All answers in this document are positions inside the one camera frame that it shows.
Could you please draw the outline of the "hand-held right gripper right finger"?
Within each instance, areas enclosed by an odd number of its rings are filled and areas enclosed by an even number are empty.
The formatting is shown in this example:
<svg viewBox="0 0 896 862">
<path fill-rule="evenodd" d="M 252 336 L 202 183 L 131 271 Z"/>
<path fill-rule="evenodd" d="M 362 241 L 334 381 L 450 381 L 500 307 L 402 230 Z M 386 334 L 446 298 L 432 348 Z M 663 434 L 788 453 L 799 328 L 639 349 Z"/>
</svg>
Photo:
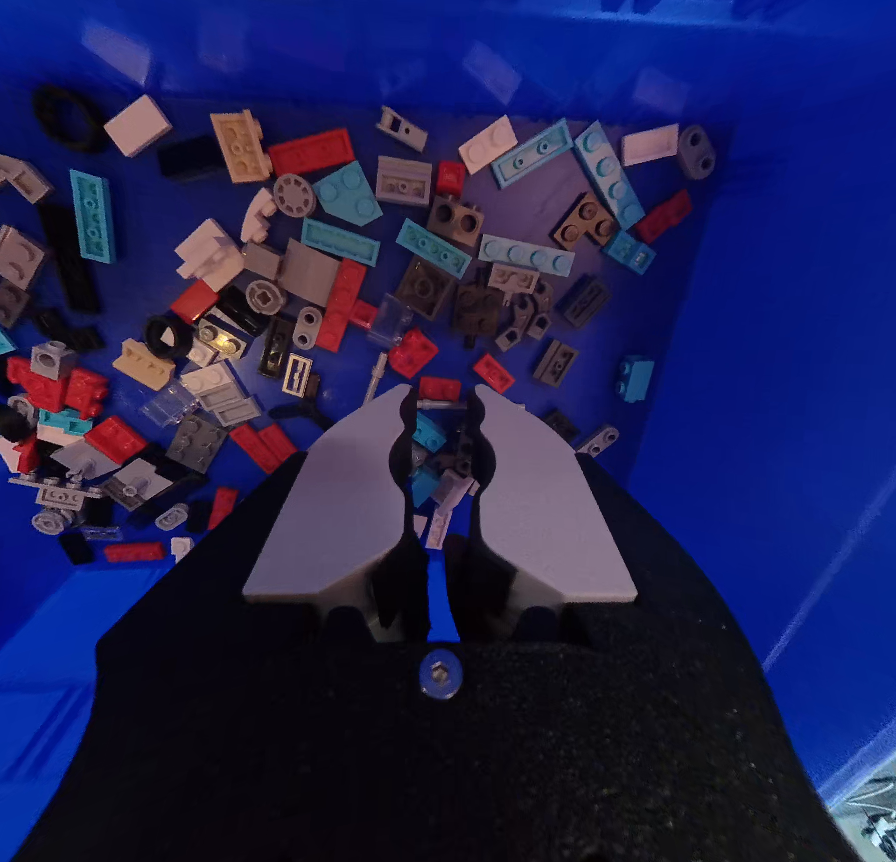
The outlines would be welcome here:
<svg viewBox="0 0 896 862">
<path fill-rule="evenodd" d="M 452 537 L 448 549 L 454 618 L 637 598 L 570 445 L 485 385 L 469 392 L 465 433 L 477 492 L 466 540 Z"/>
</svg>

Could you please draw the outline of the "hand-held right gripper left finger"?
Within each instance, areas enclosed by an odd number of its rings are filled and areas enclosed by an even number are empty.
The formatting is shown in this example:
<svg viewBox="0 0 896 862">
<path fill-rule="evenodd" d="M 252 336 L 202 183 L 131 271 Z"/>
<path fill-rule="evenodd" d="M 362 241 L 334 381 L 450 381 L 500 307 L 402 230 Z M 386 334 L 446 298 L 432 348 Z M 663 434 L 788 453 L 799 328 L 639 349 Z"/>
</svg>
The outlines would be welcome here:
<svg viewBox="0 0 896 862">
<path fill-rule="evenodd" d="M 427 555 L 413 527 L 417 392 L 397 385 L 314 442 L 243 586 L 250 602 L 360 610 L 428 626 Z"/>
</svg>

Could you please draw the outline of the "pile of toy bricks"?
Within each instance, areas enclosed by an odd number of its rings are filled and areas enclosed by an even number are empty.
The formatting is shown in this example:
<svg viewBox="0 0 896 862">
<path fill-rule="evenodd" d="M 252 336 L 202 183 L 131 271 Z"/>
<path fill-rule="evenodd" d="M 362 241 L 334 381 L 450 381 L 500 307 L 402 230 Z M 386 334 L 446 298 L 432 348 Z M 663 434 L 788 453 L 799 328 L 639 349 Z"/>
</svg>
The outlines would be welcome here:
<svg viewBox="0 0 896 862">
<path fill-rule="evenodd" d="M 611 401 L 621 424 L 589 438 L 596 454 L 630 430 L 650 392 L 662 327 L 693 251 L 681 189 L 633 229 L 585 178 L 577 141 L 524 196 L 501 200 L 461 162 L 381 155 L 374 188 L 339 127 L 299 141 L 305 159 L 237 191 L 218 179 L 212 134 L 139 153 L 115 175 L 56 150 L 52 188 L 2 133 L 2 185 L 34 211 L 2 224 L 2 455 L 10 482 L 39 489 L 33 528 L 74 565 L 90 542 L 110 562 L 160 560 L 132 531 L 204 532 L 237 503 L 225 447 L 265 473 L 297 453 L 284 422 L 318 432 L 394 385 L 418 396 L 410 444 L 414 507 L 447 510 L 475 487 L 467 396 L 485 385 L 573 449 Z M 420 399 L 423 375 L 459 379 L 457 403 Z"/>
</svg>

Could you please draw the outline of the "blue tablecloth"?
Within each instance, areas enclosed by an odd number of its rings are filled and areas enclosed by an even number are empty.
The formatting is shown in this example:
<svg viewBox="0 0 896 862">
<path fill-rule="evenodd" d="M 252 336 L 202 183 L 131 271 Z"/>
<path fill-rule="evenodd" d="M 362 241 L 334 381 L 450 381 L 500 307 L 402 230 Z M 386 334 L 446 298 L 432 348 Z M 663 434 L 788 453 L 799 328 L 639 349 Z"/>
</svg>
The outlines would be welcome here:
<svg viewBox="0 0 896 862">
<path fill-rule="evenodd" d="M 2 480 L 2 860 L 852 860 L 829 800 L 894 754 L 894 0 L 2 0 L 2 133 L 46 182 L 214 134 L 345 127 L 375 183 L 386 104 L 424 160 L 509 116 L 705 130 L 640 436 L 582 454 L 630 603 L 428 626 L 250 602 L 325 431 L 175 562 L 74 565 Z"/>
</svg>

